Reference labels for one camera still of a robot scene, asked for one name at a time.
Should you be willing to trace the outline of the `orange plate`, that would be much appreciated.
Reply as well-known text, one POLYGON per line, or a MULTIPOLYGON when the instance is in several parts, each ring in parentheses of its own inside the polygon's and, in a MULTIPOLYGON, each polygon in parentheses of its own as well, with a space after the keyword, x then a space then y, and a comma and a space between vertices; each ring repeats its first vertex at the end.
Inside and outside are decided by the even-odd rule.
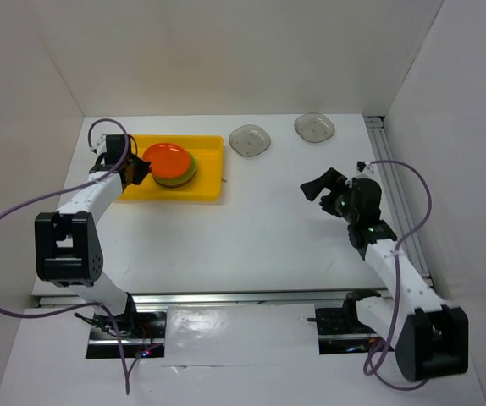
POLYGON ((187 174, 193 165, 191 154, 183 147, 172 143, 157 143, 142 154, 149 163, 150 172, 156 178, 178 178, 187 174))

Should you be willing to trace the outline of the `green plate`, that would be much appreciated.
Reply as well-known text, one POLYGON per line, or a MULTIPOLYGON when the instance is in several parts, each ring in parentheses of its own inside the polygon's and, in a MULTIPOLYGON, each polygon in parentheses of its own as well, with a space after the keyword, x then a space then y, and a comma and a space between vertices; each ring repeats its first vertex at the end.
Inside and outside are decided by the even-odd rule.
POLYGON ((195 177, 195 174, 196 174, 195 170, 189 170, 183 173, 182 175, 173 178, 161 178, 156 175, 153 175, 153 180, 161 187, 167 189, 177 189, 180 187, 184 187, 189 182, 191 182, 195 177))
POLYGON ((191 153, 189 154, 189 167, 185 174, 188 179, 193 179, 196 174, 196 159, 191 153))

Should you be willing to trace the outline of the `clear grey plate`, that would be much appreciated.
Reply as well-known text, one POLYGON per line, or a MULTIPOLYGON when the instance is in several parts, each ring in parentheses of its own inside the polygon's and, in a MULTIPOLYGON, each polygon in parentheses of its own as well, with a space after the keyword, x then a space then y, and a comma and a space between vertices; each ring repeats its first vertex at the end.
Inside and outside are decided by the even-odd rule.
POLYGON ((271 138, 261 127, 246 124, 229 135, 229 145, 240 156, 255 157, 271 146, 271 138))
POLYGON ((336 132, 334 124, 324 115, 308 113, 294 122, 296 133, 306 142, 320 144, 331 139, 336 132))

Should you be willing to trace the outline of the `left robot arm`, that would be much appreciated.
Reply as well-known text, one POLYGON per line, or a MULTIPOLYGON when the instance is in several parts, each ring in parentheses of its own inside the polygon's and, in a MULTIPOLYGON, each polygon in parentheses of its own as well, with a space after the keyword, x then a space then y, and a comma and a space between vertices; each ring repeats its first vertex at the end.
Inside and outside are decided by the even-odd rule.
POLYGON ((134 138, 102 137, 86 185, 56 211, 39 214, 34 223, 36 273, 43 282, 67 288, 96 305, 90 323, 120 337, 132 336, 139 316, 131 294, 116 286, 104 268, 97 224, 130 185, 149 174, 149 163, 137 156, 134 138))

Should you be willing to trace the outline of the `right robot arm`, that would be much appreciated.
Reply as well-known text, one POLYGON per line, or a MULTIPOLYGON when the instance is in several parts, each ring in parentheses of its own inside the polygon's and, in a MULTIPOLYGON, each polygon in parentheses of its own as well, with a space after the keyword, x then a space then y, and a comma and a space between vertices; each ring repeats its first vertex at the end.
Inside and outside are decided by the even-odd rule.
POLYGON ((309 201, 347 223, 348 238, 391 294, 371 289, 345 296, 341 320, 352 332, 372 330, 393 349, 403 377, 425 381, 468 370, 469 322, 465 311, 448 304, 428 286, 406 257, 391 226, 382 218, 382 189, 364 174, 347 178, 330 168, 301 185, 309 201))

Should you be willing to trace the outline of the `aluminium rail right side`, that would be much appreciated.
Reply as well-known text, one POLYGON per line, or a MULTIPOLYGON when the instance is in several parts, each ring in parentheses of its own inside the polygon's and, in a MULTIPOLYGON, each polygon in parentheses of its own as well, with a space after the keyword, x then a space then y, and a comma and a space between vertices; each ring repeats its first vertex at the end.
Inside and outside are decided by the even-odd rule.
MULTIPOLYGON (((393 160, 393 152, 389 145, 384 120, 380 116, 364 116, 364 123, 373 148, 373 154, 377 160, 393 160)), ((396 164, 380 164, 378 166, 379 177, 384 185, 384 193, 392 212, 393 224, 401 237, 411 231, 417 223, 413 220, 401 183, 401 175, 408 174, 410 180, 419 181, 410 170, 396 164)), ((408 237, 402 244, 408 259, 416 267, 419 273, 430 279, 428 264, 425 260, 419 237, 416 234, 408 237)))

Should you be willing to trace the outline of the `aluminium rail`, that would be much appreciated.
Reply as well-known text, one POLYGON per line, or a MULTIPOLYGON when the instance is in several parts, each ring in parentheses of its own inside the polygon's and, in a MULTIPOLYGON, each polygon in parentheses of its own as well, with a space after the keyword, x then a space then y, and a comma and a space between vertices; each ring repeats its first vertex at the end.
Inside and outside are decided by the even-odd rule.
MULTIPOLYGON (((364 123, 373 148, 373 154, 377 160, 393 160, 393 152, 389 145, 384 120, 380 116, 364 116, 364 123)), ((392 212, 393 224, 401 237, 411 231, 417 223, 413 220, 401 183, 401 175, 408 174, 410 180, 419 181, 410 170, 396 164, 380 164, 378 166, 379 177, 384 185, 384 193, 392 212)), ((408 259, 416 267, 419 273, 430 279, 428 264, 425 260, 419 237, 416 234, 408 237, 402 244, 408 259)))
POLYGON ((355 291, 356 289, 352 288, 262 292, 132 294, 132 296, 134 302, 141 307, 169 305, 281 305, 342 302, 348 293, 355 291))

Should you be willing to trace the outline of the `aluminium rail front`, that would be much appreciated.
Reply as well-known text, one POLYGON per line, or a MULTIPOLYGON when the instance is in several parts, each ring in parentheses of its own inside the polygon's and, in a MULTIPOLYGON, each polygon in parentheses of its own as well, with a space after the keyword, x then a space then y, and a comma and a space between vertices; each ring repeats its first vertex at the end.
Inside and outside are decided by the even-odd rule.
POLYGON ((132 294, 132 296, 134 302, 141 307, 169 305, 281 305, 342 302, 348 293, 355 291, 356 289, 352 288, 262 292, 132 294))

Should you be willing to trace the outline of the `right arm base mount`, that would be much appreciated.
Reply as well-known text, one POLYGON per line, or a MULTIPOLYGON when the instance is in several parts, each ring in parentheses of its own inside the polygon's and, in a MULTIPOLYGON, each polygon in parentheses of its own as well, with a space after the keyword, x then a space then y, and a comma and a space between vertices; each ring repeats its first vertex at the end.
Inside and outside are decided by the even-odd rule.
POLYGON ((307 321, 316 327, 318 349, 325 354, 363 354, 378 342, 378 335, 369 327, 349 321, 340 307, 319 307, 307 321))

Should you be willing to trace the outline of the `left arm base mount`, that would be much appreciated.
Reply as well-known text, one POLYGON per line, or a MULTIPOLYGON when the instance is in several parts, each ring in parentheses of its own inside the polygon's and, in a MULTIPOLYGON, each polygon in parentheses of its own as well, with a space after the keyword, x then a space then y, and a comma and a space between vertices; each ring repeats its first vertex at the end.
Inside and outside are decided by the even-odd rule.
MULTIPOLYGON (((74 317, 90 327, 86 358, 116 359, 119 357, 119 347, 113 325, 106 317, 93 315, 84 316, 74 313, 74 317)), ((138 312, 134 314, 134 324, 120 324, 121 343, 126 359, 140 354, 142 358, 162 358, 165 349, 165 334, 167 312, 138 312)))

